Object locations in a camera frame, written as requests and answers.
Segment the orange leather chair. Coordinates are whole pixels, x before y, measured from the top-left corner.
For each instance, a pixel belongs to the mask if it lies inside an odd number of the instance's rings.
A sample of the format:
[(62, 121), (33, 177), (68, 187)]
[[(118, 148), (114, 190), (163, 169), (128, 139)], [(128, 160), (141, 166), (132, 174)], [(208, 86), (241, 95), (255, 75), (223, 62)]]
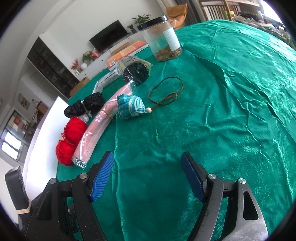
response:
[(187, 16), (187, 4), (170, 6), (166, 8), (166, 15), (174, 30), (181, 28)]

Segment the cardboard box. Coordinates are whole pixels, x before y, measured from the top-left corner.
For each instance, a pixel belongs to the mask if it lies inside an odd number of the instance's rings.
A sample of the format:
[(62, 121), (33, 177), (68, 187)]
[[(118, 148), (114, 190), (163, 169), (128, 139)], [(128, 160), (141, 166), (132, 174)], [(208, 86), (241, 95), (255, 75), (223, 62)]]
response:
[(88, 77), (83, 78), (75, 87), (70, 91), (70, 96), (74, 96), (82, 87), (84, 87), (90, 79)]

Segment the teal embroidered fabric pouch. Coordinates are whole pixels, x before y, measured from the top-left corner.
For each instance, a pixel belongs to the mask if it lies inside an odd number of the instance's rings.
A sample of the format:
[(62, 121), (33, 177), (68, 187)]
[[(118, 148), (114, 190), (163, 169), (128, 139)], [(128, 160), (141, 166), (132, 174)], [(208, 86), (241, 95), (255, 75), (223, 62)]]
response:
[[(168, 79), (178, 80), (181, 84), (180, 89), (177, 92), (172, 92), (168, 94), (160, 101), (153, 100), (151, 98), (152, 91), (157, 89), (164, 81)], [(133, 94), (121, 94), (117, 97), (117, 108), (118, 108), (119, 117), (123, 121), (125, 121), (125, 120), (129, 120), (130, 118), (135, 118), (137, 116), (150, 114), (158, 106), (165, 106), (173, 103), (178, 98), (178, 95), (182, 92), (183, 89), (184, 89), (184, 82), (181, 78), (175, 77), (175, 76), (169, 76), (164, 78), (152, 89), (150, 89), (149, 92), (147, 93), (148, 99), (152, 103), (154, 103), (154, 106), (152, 107), (146, 107), (144, 105), (143, 100), (139, 96), (136, 96)]]

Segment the dark display cabinet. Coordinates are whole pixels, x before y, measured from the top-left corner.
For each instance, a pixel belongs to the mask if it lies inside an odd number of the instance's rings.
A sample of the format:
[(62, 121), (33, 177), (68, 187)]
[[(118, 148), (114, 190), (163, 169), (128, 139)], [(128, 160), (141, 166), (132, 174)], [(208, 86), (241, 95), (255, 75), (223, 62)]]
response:
[(27, 58), (42, 75), (67, 99), (79, 80), (55, 56), (40, 37), (36, 39)]

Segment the wooden dining chair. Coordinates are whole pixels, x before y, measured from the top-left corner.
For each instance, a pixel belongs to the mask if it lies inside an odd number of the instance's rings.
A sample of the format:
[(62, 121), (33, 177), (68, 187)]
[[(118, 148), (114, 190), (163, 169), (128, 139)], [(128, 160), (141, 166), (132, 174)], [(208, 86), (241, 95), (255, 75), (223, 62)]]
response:
[(206, 20), (233, 21), (227, 1), (199, 1)]

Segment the white tv cabinet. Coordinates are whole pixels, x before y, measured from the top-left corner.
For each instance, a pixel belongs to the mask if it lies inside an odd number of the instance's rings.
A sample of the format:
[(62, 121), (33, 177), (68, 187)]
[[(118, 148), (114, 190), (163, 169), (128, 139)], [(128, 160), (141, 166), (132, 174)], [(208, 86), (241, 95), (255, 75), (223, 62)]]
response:
[(130, 46), (136, 41), (144, 41), (144, 37), (141, 32), (137, 32), (136, 34), (130, 35), (129, 37), (123, 39), (121, 42), (118, 42), (116, 45), (106, 50), (96, 60), (94, 60), (90, 65), (88, 65), (88, 67), (85, 70), (83, 70), (76, 78), (79, 81), (82, 81), (85, 77), (92, 79), (100, 71), (107, 68), (107, 60), (113, 55), (115, 55), (114, 52), (117, 49), (123, 47), (126, 43), (128, 43), (128, 46)]

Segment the red yarn ball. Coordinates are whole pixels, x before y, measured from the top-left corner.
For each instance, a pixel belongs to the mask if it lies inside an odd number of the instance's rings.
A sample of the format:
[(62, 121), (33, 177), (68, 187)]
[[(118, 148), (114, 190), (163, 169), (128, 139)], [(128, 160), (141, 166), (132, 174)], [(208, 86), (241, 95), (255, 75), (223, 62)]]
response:
[(70, 118), (61, 134), (62, 139), (56, 145), (56, 156), (60, 164), (72, 166), (74, 152), (87, 129), (85, 121), (77, 117)]

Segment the white storage box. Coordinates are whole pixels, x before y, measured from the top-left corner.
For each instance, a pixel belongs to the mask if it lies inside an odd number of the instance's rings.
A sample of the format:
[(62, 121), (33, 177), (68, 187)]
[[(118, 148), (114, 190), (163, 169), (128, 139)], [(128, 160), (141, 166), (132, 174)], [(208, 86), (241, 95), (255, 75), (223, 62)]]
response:
[(56, 98), (38, 124), (29, 145), (22, 176), (25, 191), (31, 200), (43, 192), (51, 178), (56, 177), (58, 160), (55, 149), (69, 121), (64, 115), (67, 106), (62, 98)]

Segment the black yarn in plastic bag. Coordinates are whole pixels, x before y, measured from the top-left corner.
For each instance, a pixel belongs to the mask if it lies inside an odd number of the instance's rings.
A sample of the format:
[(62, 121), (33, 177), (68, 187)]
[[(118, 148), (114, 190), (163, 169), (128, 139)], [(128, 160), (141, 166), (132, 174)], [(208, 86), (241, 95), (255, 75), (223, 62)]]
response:
[(150, 76), (152, 64), (136, 56), (123, 57), (117, 68), (125, 83), (143, 84)]

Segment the green potted plant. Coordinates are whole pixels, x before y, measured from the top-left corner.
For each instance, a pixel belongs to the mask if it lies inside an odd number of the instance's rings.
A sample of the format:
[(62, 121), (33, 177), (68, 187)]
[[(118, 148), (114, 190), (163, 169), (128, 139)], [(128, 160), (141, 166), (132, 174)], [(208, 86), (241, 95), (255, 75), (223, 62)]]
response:
[(138, 30), (142, 30), (142, 25), (150, 20), (150, 14), (138, 15), (135, 18), (132, 18), (135, 24), (137, 24)]

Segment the clear jar black lid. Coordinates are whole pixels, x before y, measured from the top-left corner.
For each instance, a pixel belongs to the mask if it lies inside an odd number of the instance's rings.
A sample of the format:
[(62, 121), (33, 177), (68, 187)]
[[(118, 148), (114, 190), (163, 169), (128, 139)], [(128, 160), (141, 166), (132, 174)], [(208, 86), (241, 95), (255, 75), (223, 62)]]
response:
[(140, 31), (157, 61), (168, 61), (182, 54), (181, 44), (166, 16), (149, 20), (141, 28)]

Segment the black television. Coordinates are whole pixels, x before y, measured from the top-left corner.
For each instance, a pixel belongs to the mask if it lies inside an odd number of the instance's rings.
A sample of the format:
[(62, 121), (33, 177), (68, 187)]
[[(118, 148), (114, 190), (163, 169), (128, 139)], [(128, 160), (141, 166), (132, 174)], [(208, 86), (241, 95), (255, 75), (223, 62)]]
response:
[(93, 36), (89, 42), (101, 53), (127, 36), (127, 30), (123, 27), (120, 21), (117, 20)]

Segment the grey printed plastic packet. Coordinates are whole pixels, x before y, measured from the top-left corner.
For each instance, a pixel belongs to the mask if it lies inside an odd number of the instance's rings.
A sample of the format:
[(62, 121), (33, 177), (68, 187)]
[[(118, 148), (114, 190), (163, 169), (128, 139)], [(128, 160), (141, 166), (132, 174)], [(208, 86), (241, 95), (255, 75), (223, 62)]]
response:
[(116, 81), (120, 77), (120, 71), (118, 68), (113, 69), (111, 72), (107, 73), (107, 75), (103, 76), (100, 80), (98, 80), (93, 89), (94, 93), (102, 93), (102, 91)]

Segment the red flower vase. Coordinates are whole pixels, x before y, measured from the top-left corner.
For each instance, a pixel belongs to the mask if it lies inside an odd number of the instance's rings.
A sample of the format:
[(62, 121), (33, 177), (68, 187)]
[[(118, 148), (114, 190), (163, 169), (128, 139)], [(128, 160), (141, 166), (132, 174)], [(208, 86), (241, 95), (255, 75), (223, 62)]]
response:
[(81, 73), (81, 68), (80, 68), (80, 64), (79, 64), (79, 60), (76, 58), (71, 65), (71, 70), (74, 71), (74, 74), (76, 76), (78, 76)]

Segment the pink floral cloth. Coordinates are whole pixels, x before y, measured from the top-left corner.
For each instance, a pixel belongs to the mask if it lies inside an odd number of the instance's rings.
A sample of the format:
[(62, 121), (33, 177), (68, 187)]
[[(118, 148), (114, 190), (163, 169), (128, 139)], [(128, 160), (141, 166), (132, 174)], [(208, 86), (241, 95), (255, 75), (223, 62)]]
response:
[(122, 94), (133, 94), (135, 84), (128, 82), (115, 92), (115, 94), (103, 105), (98, 114), (93, 118), (90, 125), (83, 134), (74, 154), (72, 162), (84, 169), (97, 145), (99, 139), (118, 112), (117, 97)]

